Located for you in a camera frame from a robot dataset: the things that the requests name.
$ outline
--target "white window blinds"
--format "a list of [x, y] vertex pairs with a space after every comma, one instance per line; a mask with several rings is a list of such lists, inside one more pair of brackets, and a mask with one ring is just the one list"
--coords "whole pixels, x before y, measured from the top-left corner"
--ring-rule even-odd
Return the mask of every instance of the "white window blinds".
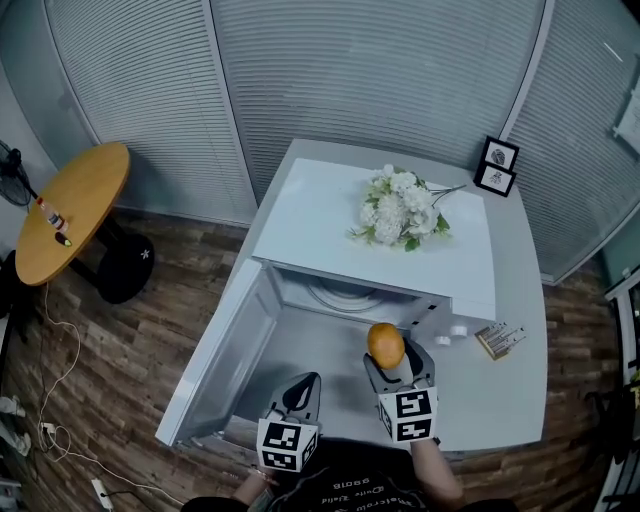
[[640, 26], [621, 1], [556, 2], [510, 142], [540, 270], [558, 279], [640, 199], [636, 155], [612, 137], [635, 83]]
[[255, 198], [201, 1], [46, 0], [46, 7], [93, 129], [132, 152], [125, 204], [249, 223]]
[[292, 138], [475, 167], [526, 70], [543, 0], [211, 0], [262, 196]]

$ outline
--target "small bottle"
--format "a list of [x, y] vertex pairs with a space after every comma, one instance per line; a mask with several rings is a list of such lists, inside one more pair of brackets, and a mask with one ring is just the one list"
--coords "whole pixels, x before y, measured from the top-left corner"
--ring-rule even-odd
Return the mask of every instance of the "small bottle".
[[56, 209], [47, 203], [44, 199], [39, 197], [36, 199], [36, 204], [40, 207], [42, 214], [46, 217], [47, 222], [56, 228], [60, 233], [65, 233], [69, 229], [69, 223], [60, 215]]

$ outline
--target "black table base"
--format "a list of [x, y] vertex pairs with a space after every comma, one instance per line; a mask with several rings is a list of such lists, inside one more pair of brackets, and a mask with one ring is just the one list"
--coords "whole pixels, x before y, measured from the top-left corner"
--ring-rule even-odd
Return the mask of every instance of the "black table base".
[[96, 237], [107, 248], [97, 274], [77, 259], [69, 266], [95, 286], [107, 302], [126, 302], [142, 290], [151, 275], [153, 244], [145, 236], [125, 233], [111, 217], [105, 219]]

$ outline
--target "power strip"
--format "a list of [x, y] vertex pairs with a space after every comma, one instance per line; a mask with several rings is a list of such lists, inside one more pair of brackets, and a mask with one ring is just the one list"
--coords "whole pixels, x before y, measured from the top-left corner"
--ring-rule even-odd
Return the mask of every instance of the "power strip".
[[102, 480], [94, 478], [91, 480], [91, 483], [93, 484], [93, 488], [96, 490], [96, 494], [98, 495], [102, 506], [107, 510], [113, 510], [113, 503], [111, 503], [109, 496], [107, 496], [107, 490], [104, 488], [104, 485], [102, 485]]

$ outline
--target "wooden floor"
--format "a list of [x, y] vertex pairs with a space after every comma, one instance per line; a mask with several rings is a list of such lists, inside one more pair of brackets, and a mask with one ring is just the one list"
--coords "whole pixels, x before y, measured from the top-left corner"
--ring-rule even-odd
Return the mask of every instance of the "wooden floor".
[[[254, 460], [250, 450], [216, 441], [213, 448], [169, 449], [154, 433], [172, 391], [204, 331], [245, 231], [161, 216], [117, 214], [125, 229], [153, 241], [157, 262], [145, 290], [111, 306], [70, 270], [49, 288], [49, 314], [75, 323], [82, 337], [78, 363], [51, 395], [44, 421], [64, 425], [73, 452], [97, 458], [136, 483], [158, 485], [181, 501], [200, 495], [229, 495]], [[91, 245], [83, 257], [99, 261]], [[618, 376], [613, 319], [594, 265], [556, 288], [545, 288], [549, 333], [549, 381], [543, 440], [524, 447], [453, 462], [471, 499], [513, 498], [521, 511], [592, 510], [608, 461], [579, 472], [588, 444], [570, 442], [594, 426], [583, 401], [590, 390], [609, 390]], [[36, 294], [44, 316], [45, 287]], [[73, 362], [77, 341], [63, 327], [35, 320], [28, 343], [11, 340], [3, 394], [18, 394], [27, 418], [18, 428], [36, 439], [42, 384], [49, 389]], [[58, 442], [66, 444], [64, 433]], [[90, 483], [101, 478], [109, 492], [132, 487], [97, 464], [69, 455], [34, 450], [25, 459], [8, 451], [5, 461], [24, 486], [31, 511], [101, 511]], [[162, 494], [138, 490], [156, 511], [179, 506]], [[116, 510], [147, 510], [131, 495], [113, 496]]]

